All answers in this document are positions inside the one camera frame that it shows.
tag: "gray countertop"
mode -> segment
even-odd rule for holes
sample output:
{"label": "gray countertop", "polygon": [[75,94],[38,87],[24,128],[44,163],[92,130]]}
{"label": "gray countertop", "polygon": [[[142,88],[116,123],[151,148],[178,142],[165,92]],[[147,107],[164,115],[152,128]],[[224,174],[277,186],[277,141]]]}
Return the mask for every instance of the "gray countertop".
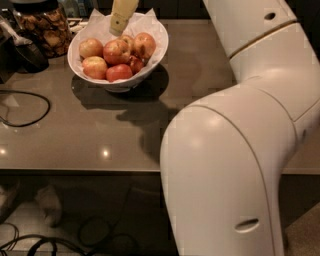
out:
{"label": "gray countertop", "polygon": [[[0,169],[159,171],[162,135],[194,100],[234,83],[228,59],[207,20],[163,20],[169,48],[138,87],[110,93],[77,77],[66,56],[36,74],[15,73],[0,89],[39,93],[52,108],[23,128],[0,124]],[[30,121],[45,103],[1,95],[0,114]]]}

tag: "red apple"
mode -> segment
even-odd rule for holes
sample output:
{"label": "red apple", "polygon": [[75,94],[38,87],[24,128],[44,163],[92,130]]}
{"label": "red apple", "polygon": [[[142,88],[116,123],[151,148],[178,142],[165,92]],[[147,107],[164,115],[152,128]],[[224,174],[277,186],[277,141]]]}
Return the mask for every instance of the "red apple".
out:
{"label": "red apple", "polygon": [[96,38],[88,38],[79,44],[79,54],[84,59],[91,56],[102,57],[103,44]]}
{"label": "red apple", "polygon": [[150,59],[156,50],[156,46],[153,36],[146,32],[141,32],[134,38],[134,51],[140,59]]}
{"label": "red apple", "polygon": [[129,66],[132,70],[132,74],[135,75],[144,67],[144,63],[141,59],[137,58],[134,55],[131,55]]}
{"label": "red apple", "polygon": [[107,80],[109,82],[116,81],[118,79],[129,79],[132,77],[131,68],[127,64],[118,64],[107,70]]}
{"label": "red apple", "polygon": [[106,61],[98,56],[91,56],[82,61],[83,73],[93,79],[106,79],[108,69]]}
{"label": "red apple", "polygon": [[134,51],[133,38],[129,35],[123,34],[118,39],[125,41],[129,45],[130,53],[133,54],[133,51]]}
{"label": "red apple", "polygon": [[130,60],[130,47],[123,40],[111,40],[103,48],[103,58],[110,65],[126,64]]}

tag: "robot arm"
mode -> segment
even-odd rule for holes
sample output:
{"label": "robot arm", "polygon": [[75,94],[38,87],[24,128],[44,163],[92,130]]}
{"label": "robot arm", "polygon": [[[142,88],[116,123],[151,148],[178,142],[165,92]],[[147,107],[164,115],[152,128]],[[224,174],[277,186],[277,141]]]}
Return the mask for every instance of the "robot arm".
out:
{"label": "robot arm", "polygon": [[[183,109],[162,142],[161,176],[180,255],[284,255],[279,180],[318,125],[320,67],[285,3],[254,3],[242,16],[249,2],[257,1],[205,1],[239,84]],[[263,21],[265,9],[279,18]],[[245,19],[252,13],[259,20],[255,10],[257,32]]]}

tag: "white bowl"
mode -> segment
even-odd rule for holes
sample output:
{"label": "white bowl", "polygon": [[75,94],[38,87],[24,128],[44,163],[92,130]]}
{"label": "white bowl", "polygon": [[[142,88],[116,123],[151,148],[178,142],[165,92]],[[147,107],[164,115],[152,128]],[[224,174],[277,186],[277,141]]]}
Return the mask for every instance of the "white bowl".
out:
{"label": "white bowl", "polygon": [[116,38],[109,33],[110,19],[111,15],[104,16],[96,10],[93,11],[88,25],[77,33],[69,46],[68,62],[72,71],[82,79],[95,85],[100,85],[108,91],[125,92],[141,83],[155,69],[167,51],[169,37],[167,30],[162,23],[157,20],[153,10],[151,13],[148,12],[146,14],[134,13],[123,33],[134,37],[139,32],[147,32],[155,38],[157,48],[148,61],[148,64],[130,79],[119,79],[112,83],[107,80],[92,79],[82,71],[79,44],[89,37],[99,39],[103,45]]}

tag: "jar of nuts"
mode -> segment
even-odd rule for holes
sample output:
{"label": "jar of nuts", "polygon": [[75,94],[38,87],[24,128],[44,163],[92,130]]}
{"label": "jar of nuts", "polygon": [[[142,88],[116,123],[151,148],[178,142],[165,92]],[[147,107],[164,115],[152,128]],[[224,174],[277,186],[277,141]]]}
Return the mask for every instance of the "jar of nuts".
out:
{"label": "jar of nuts", "polygon": [[68,52],[72,35],[63,6],[57,0],[10,0],[22,30],[37,38],[48,58]]}

